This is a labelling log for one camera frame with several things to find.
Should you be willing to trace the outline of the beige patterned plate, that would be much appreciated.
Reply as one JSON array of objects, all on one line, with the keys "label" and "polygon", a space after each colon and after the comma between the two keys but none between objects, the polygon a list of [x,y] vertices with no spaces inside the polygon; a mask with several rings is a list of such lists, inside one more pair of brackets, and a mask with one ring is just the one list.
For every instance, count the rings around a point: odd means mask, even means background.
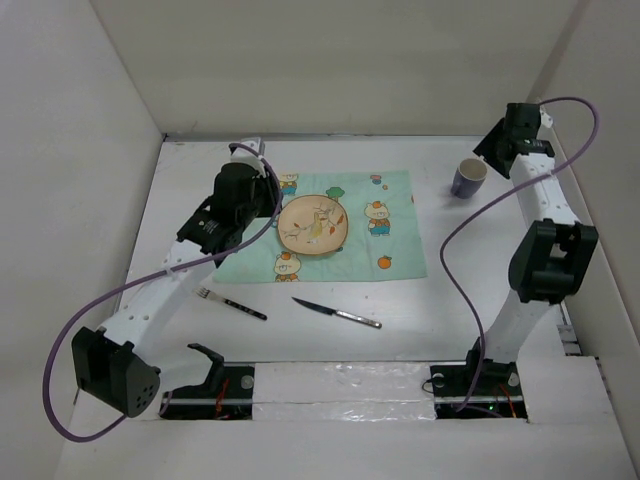
[{"label": "beige patterned plate", "polygon": [[347,240],[348,214],[340,203],[327,196],[296,197],[279,214],[277,233],[280,244],[291,253],[328,255]]}]

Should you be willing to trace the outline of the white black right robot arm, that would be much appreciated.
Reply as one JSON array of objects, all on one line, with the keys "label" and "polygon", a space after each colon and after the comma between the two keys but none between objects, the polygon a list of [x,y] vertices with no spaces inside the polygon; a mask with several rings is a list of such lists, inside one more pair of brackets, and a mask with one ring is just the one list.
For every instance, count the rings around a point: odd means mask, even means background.
[{"label": "white black right robot arm", "polygon": [[474,152],[513,183],[528,230],[508,267],[509,293],[488,331],[468,352],[462,381],[473,393],[508,375],[537,323],[581,287],[598,243],[595,227],[569,206],[551,143],[541,140],[540,107],[510,103]]}]

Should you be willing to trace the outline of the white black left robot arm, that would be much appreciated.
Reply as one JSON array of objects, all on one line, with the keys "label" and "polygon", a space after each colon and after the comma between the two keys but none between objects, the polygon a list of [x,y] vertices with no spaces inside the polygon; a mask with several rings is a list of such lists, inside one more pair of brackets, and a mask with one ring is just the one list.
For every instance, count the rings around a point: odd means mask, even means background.
[{"label": "white black left robot arm", "polygon": [[178,230],[163,268],[97,329],[74,335],[79,388],[128,418],[142,414],[167,388],[168,370],[151,353],[160,332],[192,291],[240,250],[248,226],[274,215],[279,202],[277,178],[263,156],[224,165],[212,194]]}]

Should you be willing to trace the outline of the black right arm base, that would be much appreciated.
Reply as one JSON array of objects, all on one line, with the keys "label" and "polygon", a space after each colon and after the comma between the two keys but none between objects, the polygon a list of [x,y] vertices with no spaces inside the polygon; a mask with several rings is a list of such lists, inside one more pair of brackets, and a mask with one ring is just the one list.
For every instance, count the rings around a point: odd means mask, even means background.
[{"label": "black right arm base", "polygon": [[464,361],[437,362],[429,366],[422,390],[433,396],[437,419],[528,418],[515,362],[484,360],[477,370],[479,351],[472,349]]}]

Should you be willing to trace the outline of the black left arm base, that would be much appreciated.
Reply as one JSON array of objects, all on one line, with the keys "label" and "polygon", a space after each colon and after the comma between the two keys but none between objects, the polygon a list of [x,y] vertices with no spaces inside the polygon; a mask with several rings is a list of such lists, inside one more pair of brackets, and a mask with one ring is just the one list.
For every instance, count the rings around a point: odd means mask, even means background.
[{"label": "black left arm base", "polygon": [[207,358],[207,375],[195,385],[181,385],[165,393],[159,417],[164,420],[251,420],[255,365],[226,363],[222,355],[198,343],[190,343],[188,348]]}]

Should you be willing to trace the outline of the mint green cartoon cloth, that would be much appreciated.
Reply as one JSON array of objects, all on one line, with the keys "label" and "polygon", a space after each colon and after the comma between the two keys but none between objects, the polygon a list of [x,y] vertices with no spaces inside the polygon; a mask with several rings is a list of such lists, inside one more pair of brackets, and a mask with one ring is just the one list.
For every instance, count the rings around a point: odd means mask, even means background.
[{"label": "mint green cartoon cloth", "polygon": [[304,195],[340,203],[349,220],[346,242],[328,255],[298,255],[280,244],[278,219],[259,219],[247,236],[263,226],[268,232],[230,255],[214,274],[215,282],[370,282],[426,275],[408,171],[282,173],[279,181],[284,203]]}]

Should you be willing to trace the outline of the purple ceramic cup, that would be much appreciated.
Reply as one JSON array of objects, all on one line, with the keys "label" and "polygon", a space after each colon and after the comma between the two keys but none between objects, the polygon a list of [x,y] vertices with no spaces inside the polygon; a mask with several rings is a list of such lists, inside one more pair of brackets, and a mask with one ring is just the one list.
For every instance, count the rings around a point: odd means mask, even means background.
[{"label": "purple ceramic cup", "polygon": [[450,193],[459,199],[472,198],[483,185],[487,174],[487,165],[482,160],[464,159],[456,169]]}]

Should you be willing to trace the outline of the steak knife black blade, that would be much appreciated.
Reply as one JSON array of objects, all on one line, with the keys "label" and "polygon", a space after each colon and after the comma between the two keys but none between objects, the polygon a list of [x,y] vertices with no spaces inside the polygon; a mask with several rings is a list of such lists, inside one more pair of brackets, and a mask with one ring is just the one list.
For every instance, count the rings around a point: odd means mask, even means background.
[{"label": "steak knife black blade", "polygon": [[330,308],[330,307],[327,307],[327,306],[319,305],[319,304],[316,304],[316,303],[313,303],[313,302],[310,302],[310,301],[307,301],[307,300],[303,300],[303,299],[300,299],[300,298],[296,298],[296,297],[293,297],[292,300],[294,302],[296,302],[297,304],[299,304],[299,305],[301,305],[301,306],[303,306],[303,307],[305,307],[307,309],[313,310],[313,311],[315,311],[317,313],[321,313],[321,314],[328,315],[328,316],[340,317],[340,318],[343,318],[343,319],[346,319],[346,320],[349,320],[349,321],[352,321],[352,322],[355,322],[355,323],[358,323],[358,324],[361,324],[361,325],[365,325],[365,326],[368,326],[368,327],[371,327],[371,328],[375,328],[375,329],[378,329],[378,330],[380,330],[382,328],[382,323],[379,322],[379,321],[368,319],[368,318],[365,318],[365,317],[362,317],[362,316],[359,316],[359,315],[356,315],[356,314],[353,314],[353,313],[349,313],[349,312],[346,312],[346,311],[343,311],[343,310],[334,309],[334,308]]}]

